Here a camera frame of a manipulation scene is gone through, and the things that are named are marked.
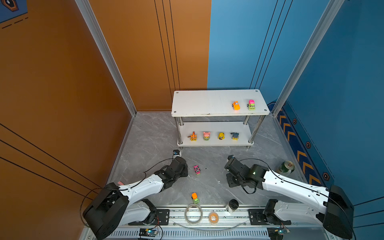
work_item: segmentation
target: black cylindrical object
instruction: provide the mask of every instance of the black cylindrical object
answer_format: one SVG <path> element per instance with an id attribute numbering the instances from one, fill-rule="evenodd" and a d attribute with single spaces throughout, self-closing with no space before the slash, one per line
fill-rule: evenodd
<path id="1" fill-rule="evenodd" d="M 229 201 L 229 204 L 225 207 L 229 213 L 236 211 L 239 207 L 239 202 L 236 199 Z"/>

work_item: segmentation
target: blue figurine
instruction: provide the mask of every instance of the blue figurine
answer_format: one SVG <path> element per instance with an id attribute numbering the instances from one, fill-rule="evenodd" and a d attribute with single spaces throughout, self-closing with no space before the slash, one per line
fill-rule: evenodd
<path id="1" fill-rule="evenodd" d="M 238 132 L 231 132 L 232 134 L 232 139 L 233 140 L 238 140 L 239 139 L 239 133 Z"/>

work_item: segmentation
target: vent grille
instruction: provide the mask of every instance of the vent grille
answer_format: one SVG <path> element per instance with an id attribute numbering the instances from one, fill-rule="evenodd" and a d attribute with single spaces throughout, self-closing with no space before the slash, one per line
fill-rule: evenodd
<path id="1" fill-rule="evenodd" d="M 168 228 L 164 229 L 154 239 L 160 239 L 161 234 L 164 234 L 163 240 L 167 239 L 209 239 L 214 237 L 215 239 L 270 239 L 266 228 L 247 228 L 247 229 L 234 229 L 228 232 L 221 231 L 198 231 L 198 230 L 185 230 L 180 228 Z M 139 236 L 139 228 L 119 228 L 115 230 L 108 238 L 124 238 L 124 239 L 137 239 Z"/>

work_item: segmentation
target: orange tape roll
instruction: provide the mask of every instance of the orange tape roll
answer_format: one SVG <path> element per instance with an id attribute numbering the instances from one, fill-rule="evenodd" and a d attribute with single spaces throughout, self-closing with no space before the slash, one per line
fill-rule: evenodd
<path id="1" fill-rule="evenodd" d="M 209 216 L 208 216 L 208 219 L 209 219 L 209 222 L 210 222 L 211 224 L 217 224 L 217 223 L 218 223 L 218 215 L 217 215 L 217 213 L 215 213 L 215 212 L 211 212 L 211 213 L 209 214 Z"/>

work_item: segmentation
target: chevron pattern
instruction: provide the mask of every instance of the chevron pattern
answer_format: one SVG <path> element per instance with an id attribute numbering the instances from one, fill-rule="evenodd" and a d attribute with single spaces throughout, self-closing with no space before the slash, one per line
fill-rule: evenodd
<path id="1" fill-rule="evenodd" d="M 307 154 L 297 150 L 297 161 L 300 162 L 300 156 L 307 157 Z"/>
<path id="2" fill-rule="evenodd" d="M 277 119 L 279 120 L 280 126 L 291 146 L 292 151 L 296 153 L 297 161 L 308 183 L 316 186 L 325 186 L 325 183 L 322 182 L 322 178 L 310 159 L 305 146 L 297 136 L 294 125 L 287 117 L 284 108 L 277 115 Z"/>

